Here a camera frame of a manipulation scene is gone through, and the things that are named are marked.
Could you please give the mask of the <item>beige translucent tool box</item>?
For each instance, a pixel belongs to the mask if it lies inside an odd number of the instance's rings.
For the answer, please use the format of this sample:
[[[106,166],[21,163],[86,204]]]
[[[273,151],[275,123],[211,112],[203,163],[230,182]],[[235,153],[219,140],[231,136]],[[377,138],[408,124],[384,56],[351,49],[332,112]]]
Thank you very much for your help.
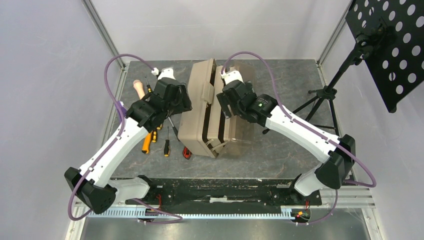
[[[217,98],[224,87],[221,69],[213,58],[193,64],[187,82],[192,109],[181,114],[177,137],[193,155],[236,159],[251,147],[254,125],[224,116]]]

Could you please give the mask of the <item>red black utility knife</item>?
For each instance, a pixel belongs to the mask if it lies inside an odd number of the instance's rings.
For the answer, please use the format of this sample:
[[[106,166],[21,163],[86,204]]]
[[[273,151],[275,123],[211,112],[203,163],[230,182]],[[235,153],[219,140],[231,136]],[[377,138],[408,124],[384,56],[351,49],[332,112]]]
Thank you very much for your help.
[[[186,160],[189,160],[192,156],[192,152],[185,146],[183,148],[182,155]]]

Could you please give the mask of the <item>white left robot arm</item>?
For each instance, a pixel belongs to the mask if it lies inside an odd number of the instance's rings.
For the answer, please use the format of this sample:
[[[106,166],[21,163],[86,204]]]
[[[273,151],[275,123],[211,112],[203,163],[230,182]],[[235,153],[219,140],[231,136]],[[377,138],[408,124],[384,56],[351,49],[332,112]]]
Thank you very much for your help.
[[[121,125],[91,159],[79,168],[69,167],[65,171],[71,196],[95,214],[130,199],[152,204],[157,191],[146,180],[141,177],[112,180],[111,176],[129,152],[169,116],[191,109],[185,83],[169,77],[159,79],[153,92],[131,104]]]

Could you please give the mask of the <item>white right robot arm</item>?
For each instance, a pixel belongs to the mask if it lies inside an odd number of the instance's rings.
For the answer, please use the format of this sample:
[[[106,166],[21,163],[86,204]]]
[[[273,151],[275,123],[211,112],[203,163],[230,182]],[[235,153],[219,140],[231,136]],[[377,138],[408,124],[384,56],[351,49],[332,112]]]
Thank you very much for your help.
[[[354,165],[355,140],[323,131],[297,117],[267,94],[257,95],[250,82],[234,80],[225,83],[217,94],[226,118],[239,116],[249,123],[259,124],[280,133],[312,153],[320,164],[297,177],[289,189],[289,199],[302,204],[316,190],[328,187],[338,190]]]

